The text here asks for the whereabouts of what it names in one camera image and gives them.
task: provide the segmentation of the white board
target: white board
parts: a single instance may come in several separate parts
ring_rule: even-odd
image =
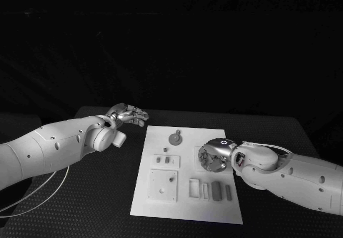
[[[177,129],[180,130],[182,144],[173,146],[169,143],[169,136]],[[199,167],[195,163],[198,158],[196,147],[203,146],[215,138],[226,138],[224,130],[149,126],[130,215],[244,224],[231,166],[222,173],[212,173],[198,171]],[[172,168],[156,167],[156,155],[179,156],[179,168],[175,166]],[[152,170],[177,172],[176,202],[149,198]],[[208,184],[209,200],[189,198],[190,179],[198,179],[201,186],[203,183]],[[213,201],[212,199],[211,183],[215,181],[221,182],[222,201]],[[225,185],[231,187],[231,201],[226,199]]]

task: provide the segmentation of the white cable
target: white cable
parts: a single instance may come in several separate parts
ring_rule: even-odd
[[[283,147],[280,147],[280,146],[277,146],[277,145],[258,144],[258,143],[252,143],[252,142],[247,142],[247,141],[244,141],[244,143],[250,143],[250,144],[254,144],[254,145],[268,146],[268,147],[273,147],[273,148],[277,148],[277,149],[286,151],[288,154],[293,154],[293,152],[291,152],[290,150],[287,150],[286,148],[283,148]]]
[[[7,207],[5,207],[0,212],[3,212],[5,210],[7,210],[10,207],[13,207],[19,202],[22,202],[41,188],[42,186],[48,183],[48,181],[51,180],[51,178],[54,177],[56,172],[54,172],[54,174],[51,175],[51,177],[46,179],[46,181],[43,182],[43,184],[38,187],[38,189],[23,198],[20,199],[16,203],[13,203],[12,205],[9,205]]]
[[[64,184],[64,182],[65,182],[66,175],[65,175],[65,178],[64,178],[64,180],[62,180],[62,182],[61,182],[61,184],[59,184],[59,187],[58,187],[58,189],[55,190],[54,194],[46,198],[46,200],[45,200],[38,206],[35,206],[29,211],[26,211],[26,212],[23,212],[23,213],[19,213],[19,214],[10,215],[10,216],[0,216],[0,218],[16,217],[16,216],[23,215],[25,213],[30,212],[32,210],[35,210],[35,209],[52,198],[52,196],[54,196],[55,193],[58,192],[58,190],[59,190],[59,188],[61,188],[61,186],[62,186],[62,184]]]

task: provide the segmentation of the black table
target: black table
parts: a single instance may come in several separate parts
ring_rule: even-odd
[[[103,115],[82,107],[75,118]],[[147,110],[147,125],[225,129],[228,139],[274,144],[294,153],[319,154],[294,118]],[[61,190],[32,212],[10,218],[5,238],[98,237],[343,237],[343,216],[300,207],[235,176],[244,225],[130,216],[147,127],[126,124],[121,148],[111,146],[71,166]],[[15,214],[52,194],[66,169],[17,206]],[[49,175],[38,176],[28,193]]]

